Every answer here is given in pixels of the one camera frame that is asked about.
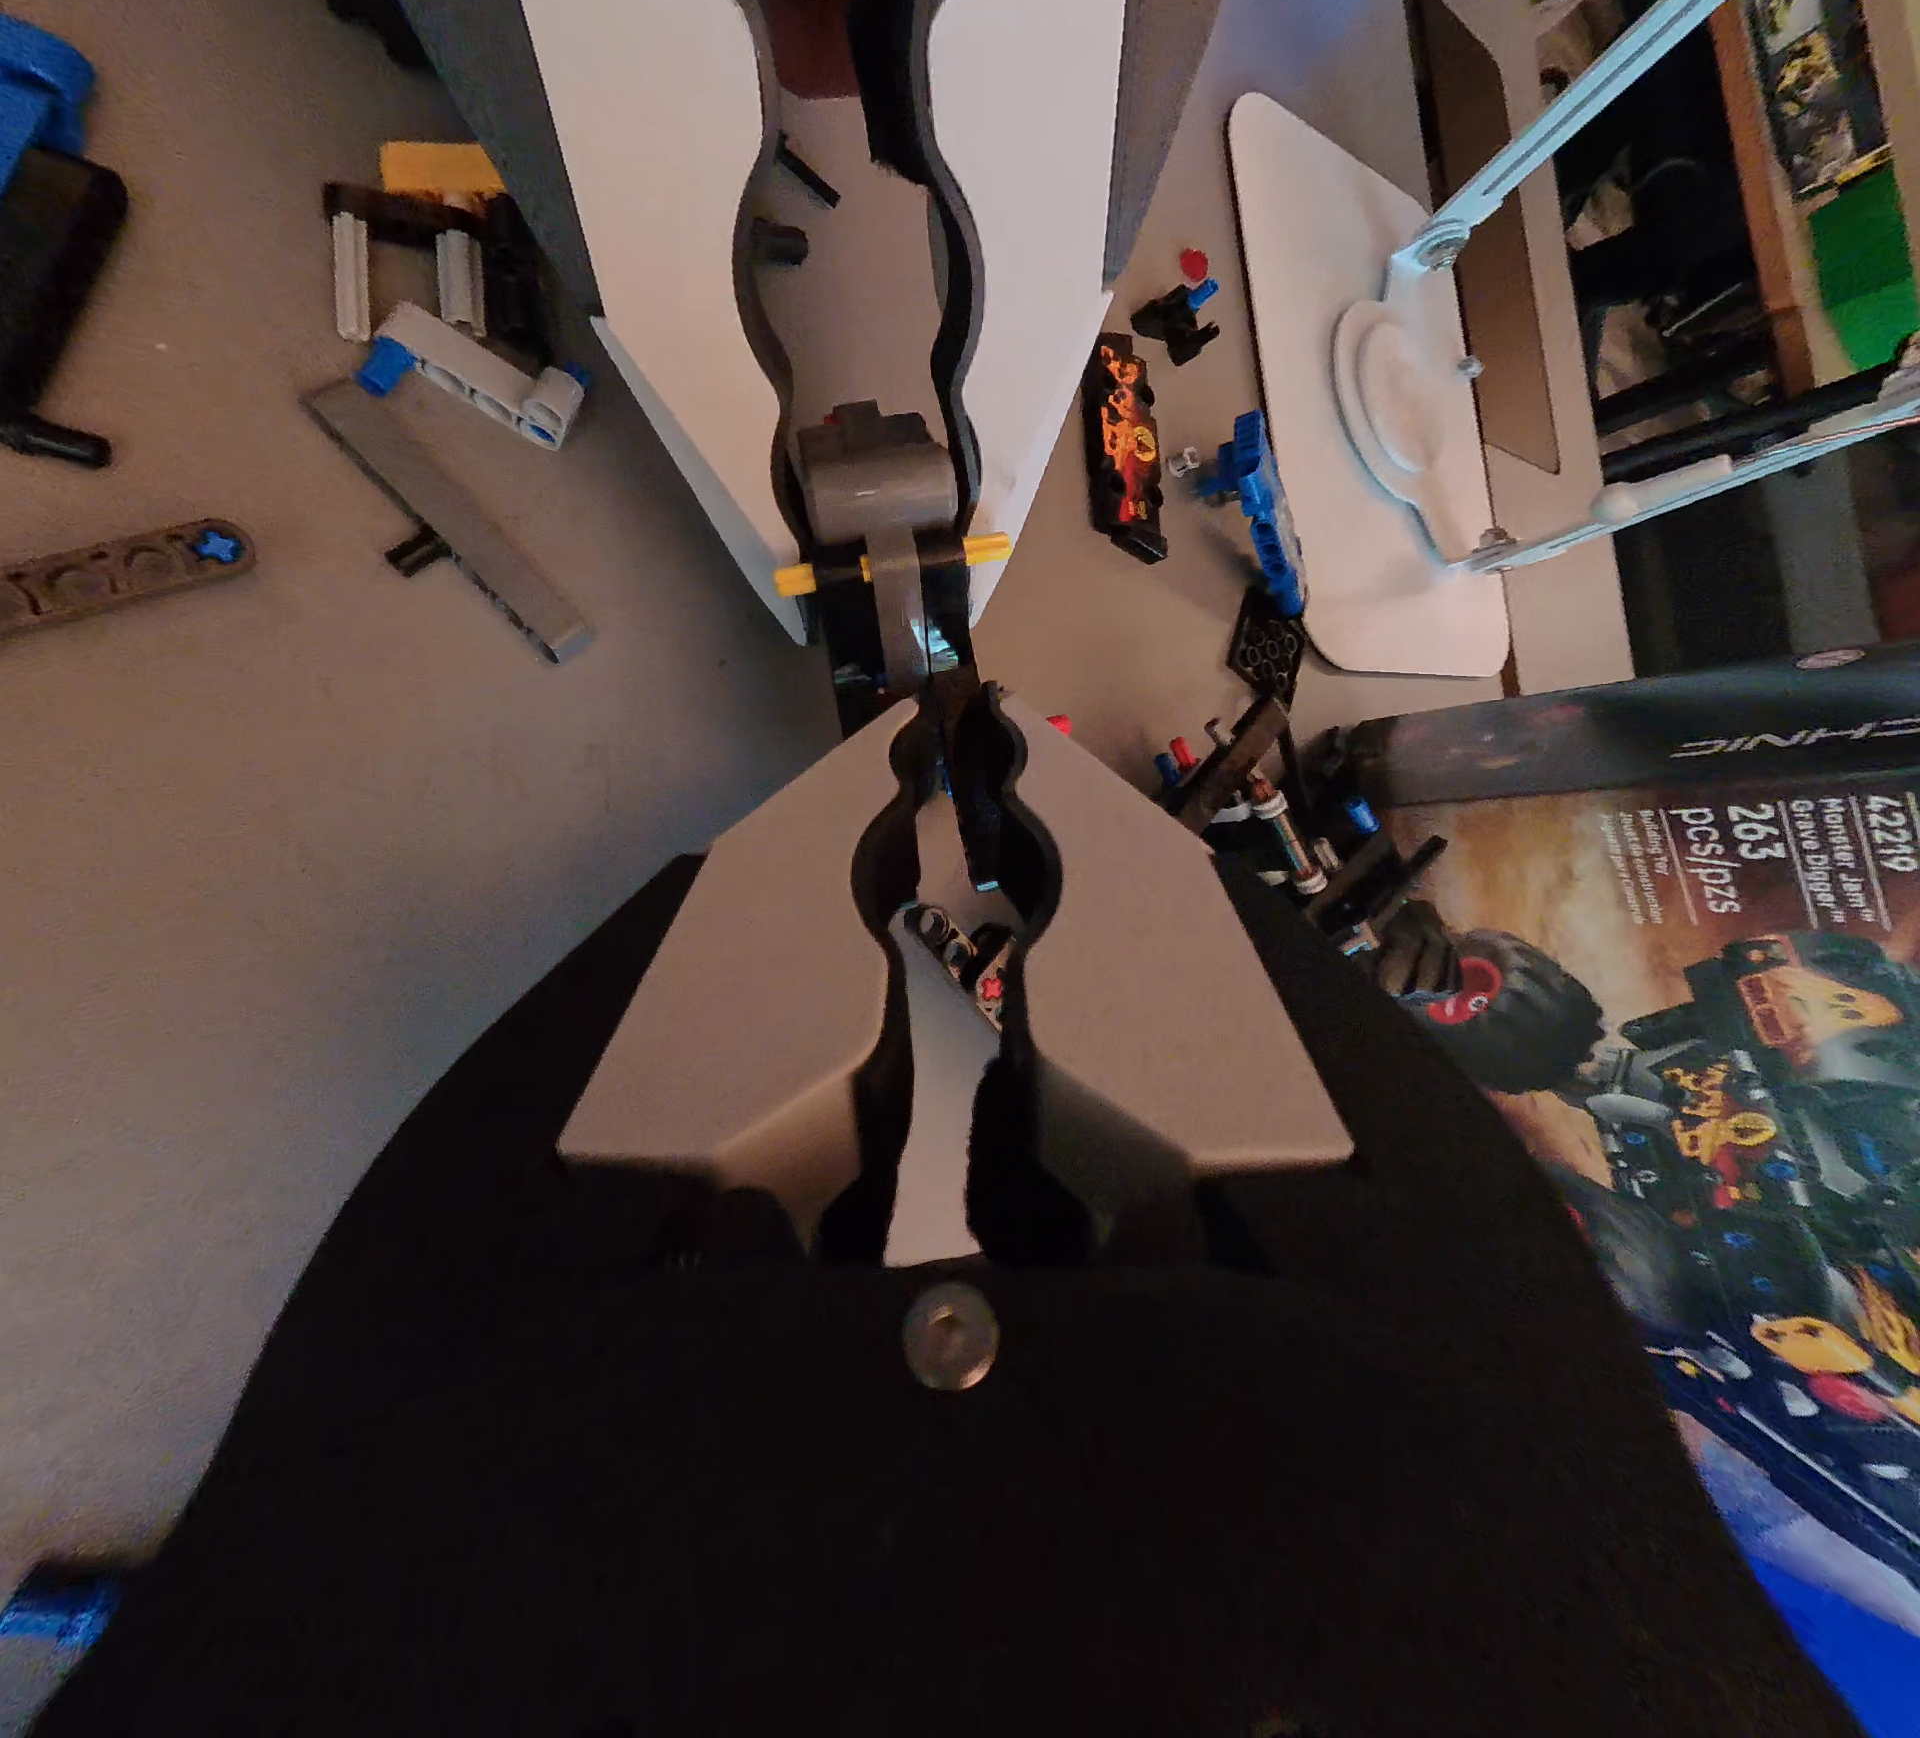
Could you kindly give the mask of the black toy truck chassis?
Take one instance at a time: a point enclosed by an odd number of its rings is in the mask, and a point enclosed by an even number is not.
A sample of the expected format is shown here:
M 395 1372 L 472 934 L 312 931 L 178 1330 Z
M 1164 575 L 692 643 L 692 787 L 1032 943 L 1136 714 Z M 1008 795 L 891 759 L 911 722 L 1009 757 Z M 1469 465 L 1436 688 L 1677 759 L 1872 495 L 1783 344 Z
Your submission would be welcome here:
M 1290 900 L 1398 1004 L 1436 1011 L 1467 989 L 1460 941 L 1424 886 L 1446 838 L 1401 846 L 1356 785 L 1341 732 L 1297 750 L 1280 701 L 1262 697 L 1236 729 L 1208 722 L 1214 747 L 1170 740 L 1153 757 L 1160 805 Z

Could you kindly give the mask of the black orange flame toy panel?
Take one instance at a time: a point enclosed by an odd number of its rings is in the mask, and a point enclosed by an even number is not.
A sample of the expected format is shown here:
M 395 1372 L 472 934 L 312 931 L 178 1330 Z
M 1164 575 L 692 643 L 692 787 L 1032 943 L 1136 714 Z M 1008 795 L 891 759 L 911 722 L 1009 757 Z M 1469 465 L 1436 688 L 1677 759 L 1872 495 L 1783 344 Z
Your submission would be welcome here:
M 1164 465 L 1153 385 L 1129 333 L 1101 333 L 1080 385 L 1090 522 L 1142 564 L 1169 558 Z

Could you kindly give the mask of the monster truck toy set box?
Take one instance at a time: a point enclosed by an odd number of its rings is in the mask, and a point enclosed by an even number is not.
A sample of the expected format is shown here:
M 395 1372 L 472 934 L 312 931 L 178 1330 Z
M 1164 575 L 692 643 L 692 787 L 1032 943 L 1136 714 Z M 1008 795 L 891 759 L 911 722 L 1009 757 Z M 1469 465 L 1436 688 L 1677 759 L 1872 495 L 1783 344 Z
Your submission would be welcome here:
M 1336 915 L 1572 1199 L 1758 1578 L 1919 1732 L 1919 646 L 1329 729 Z

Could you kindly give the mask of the black angled toy beam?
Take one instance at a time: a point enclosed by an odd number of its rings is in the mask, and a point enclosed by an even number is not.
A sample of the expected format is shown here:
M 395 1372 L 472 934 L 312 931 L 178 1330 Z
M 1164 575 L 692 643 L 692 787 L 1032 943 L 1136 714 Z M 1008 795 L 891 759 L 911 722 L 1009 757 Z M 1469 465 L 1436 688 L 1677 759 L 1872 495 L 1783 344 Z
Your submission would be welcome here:
M 252 570 L 252 534 L 223 519 L 161 525 L 7 564 L 4 643 L 234 582 Z

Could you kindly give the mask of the light grey desk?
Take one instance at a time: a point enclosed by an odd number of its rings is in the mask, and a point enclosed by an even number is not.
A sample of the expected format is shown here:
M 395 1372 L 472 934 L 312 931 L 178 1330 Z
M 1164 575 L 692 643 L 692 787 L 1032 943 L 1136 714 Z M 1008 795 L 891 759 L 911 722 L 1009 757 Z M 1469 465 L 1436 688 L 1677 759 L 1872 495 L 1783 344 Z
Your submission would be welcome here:
M 326 1227 L 406 1113 L 671 855 L 834 740 L 593 327 L 562 454 L 423 438 L 577 598 L 547 667 L 299 398 L 334 337 L 326 177 L 452 138 L 321 0 L 4 0 L 100 67 L 130 227 L 4 558 L 230 517 L 259 564 L 4 649 L 4 1592 L 166 1537 Z

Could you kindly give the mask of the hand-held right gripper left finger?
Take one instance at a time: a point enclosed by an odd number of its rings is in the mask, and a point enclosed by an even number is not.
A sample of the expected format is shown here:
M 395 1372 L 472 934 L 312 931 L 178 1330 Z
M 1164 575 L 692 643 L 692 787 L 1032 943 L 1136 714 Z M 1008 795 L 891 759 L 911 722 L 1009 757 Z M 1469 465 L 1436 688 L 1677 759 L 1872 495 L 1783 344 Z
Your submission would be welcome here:
M 899 805 L 918 722 L 891 705 L 715 842 L 558 1134 L 568 1162 L 753 1188 L 818 1241 L 864 1175 L 857 1076 L 899 975 L 857 846 Z

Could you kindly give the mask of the small black red toy piece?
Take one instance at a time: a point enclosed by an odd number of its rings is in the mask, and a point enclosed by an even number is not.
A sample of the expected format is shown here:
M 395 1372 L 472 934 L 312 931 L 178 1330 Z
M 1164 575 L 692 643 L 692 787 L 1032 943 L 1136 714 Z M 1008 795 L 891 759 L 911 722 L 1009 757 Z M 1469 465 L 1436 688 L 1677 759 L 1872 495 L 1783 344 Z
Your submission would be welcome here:
M 1178 268 L 1181 282 L 1132 317 L 1132 333 L 1163 344 L 1177 371 L 1194 364 L 1222 337 L 1219 323 L 1208 320 L 1208 304 L 1219 296 L 1208 251 L 1181 248 Z

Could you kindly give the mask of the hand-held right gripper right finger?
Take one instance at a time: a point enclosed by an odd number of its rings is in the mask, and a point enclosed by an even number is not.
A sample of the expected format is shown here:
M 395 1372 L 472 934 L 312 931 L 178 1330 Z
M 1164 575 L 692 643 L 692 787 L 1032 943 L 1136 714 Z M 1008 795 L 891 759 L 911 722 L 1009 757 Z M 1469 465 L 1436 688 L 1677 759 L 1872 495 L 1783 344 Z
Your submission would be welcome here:
M 1194 1247 L 1200 1183 L 1346 1165 L 1205 842 L 1026 702 L 1008 754 L 1008 1250 Z

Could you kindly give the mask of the yellow toy axle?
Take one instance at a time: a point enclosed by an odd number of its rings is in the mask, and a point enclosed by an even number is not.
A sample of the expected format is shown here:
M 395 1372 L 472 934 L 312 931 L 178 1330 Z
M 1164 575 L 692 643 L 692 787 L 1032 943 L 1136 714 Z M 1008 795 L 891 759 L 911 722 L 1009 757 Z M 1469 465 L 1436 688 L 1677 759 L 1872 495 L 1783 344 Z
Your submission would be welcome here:
M 970 534 L 961 539 L 961 557 L 970 570 L 1004 564 L 1016 554 L 1009 534 Z M 813 596 L 818 591 L 815 564 L 791 564 L 777 574 L 777 592 L 785 598 Z

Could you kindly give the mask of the black toy block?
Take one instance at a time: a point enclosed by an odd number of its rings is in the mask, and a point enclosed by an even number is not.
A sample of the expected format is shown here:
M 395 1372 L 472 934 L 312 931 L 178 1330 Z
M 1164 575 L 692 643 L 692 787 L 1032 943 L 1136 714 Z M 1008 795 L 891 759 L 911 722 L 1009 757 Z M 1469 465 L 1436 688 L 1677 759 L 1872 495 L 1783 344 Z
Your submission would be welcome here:
M 28 146 L 4 193 L 4 447 L 107 468 L 110 441 L 37 413 L 72 330 L 124 231 L 124 182 L 83 155 Z

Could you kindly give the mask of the grey toy joint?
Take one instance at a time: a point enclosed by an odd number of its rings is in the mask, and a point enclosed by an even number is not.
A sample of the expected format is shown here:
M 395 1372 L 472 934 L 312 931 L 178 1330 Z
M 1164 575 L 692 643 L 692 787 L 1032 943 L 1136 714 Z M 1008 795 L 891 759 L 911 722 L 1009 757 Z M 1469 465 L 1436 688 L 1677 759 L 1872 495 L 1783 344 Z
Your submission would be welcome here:
M 888 529 L 909 534 L 960 519 L 960 475 L 918 413 L 842 405 L 830 424 L 798 431 L 798 488 L 809 534 L 843 548 Z

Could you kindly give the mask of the small black square toy piece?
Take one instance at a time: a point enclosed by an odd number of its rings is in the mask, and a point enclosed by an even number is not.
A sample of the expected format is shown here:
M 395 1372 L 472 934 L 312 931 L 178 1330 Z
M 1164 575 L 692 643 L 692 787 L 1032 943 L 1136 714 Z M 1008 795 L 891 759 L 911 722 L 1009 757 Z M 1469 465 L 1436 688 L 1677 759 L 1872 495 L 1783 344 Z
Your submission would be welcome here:
M 1249 692 L 1293 708 L 1307 643 L 1304 620 L 1284 615 L 1263 585 L 1248 585 L 1225 664 Z

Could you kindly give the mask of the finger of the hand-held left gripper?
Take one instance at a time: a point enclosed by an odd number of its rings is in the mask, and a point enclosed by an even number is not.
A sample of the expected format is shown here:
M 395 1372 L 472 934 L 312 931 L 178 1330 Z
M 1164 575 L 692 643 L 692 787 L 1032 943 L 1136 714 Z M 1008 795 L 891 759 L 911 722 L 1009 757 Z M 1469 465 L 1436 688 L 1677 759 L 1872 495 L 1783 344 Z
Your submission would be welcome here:
M 598 285 L 598 330 L 665 454 L 781 630 L 803 608 L 780 472 L 792 379 L 744 290 L 772 159 L 751 0 L 520 0 Z
M 970 534 L 1021 536 L 1111 304 L 1129 0 L 915 0 L 936 402 Z

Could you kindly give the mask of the long grey toy plate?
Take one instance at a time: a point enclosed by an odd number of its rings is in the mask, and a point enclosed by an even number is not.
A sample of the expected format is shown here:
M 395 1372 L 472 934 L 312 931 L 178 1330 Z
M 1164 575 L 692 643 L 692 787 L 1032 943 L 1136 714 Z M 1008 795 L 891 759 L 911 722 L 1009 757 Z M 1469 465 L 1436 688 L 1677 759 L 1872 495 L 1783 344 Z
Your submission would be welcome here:
M 593 643 L 582 611 L 390 405 L 344 379 L 307 393 L 302 409 L 413 519 L 413 536 L 386 554 L 392 570 L 413 578 L 452 561 L 554 667 Z

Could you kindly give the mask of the yellow black toy assembly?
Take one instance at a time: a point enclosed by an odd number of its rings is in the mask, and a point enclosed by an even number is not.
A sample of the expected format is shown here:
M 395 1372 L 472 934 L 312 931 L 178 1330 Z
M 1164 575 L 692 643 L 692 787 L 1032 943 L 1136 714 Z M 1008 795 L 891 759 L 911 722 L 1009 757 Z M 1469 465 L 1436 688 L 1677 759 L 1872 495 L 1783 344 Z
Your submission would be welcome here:
M 330 247 L 334 330 L 374 343 L 374 248 L 427 254 L 437 272 L 437 311 L 457 330 L 488 337 L 486 247 L 493 206 L 507 194 L 481 144 L 386 141 L 378 185 L 328 182 L 321 213 Z

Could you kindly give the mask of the white document stand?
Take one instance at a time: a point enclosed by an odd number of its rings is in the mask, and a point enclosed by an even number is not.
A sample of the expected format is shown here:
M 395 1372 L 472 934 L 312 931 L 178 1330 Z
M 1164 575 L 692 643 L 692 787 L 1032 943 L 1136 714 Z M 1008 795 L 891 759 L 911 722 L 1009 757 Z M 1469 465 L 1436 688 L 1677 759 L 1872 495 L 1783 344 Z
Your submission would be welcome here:
M 1356 675 L 1496 678 L 1504 578 L 1677 509 L 1919 430 L 1919 352 L 1761 454 L 1608 482 L 1572 529 L 1500 530 L 1455 262 L 1482 227 L 1728 0 L 1658 0 L 1431 214 L 1284 104 L 1226 120 L 1266 430 L 1307 551 L 1307 630 Z

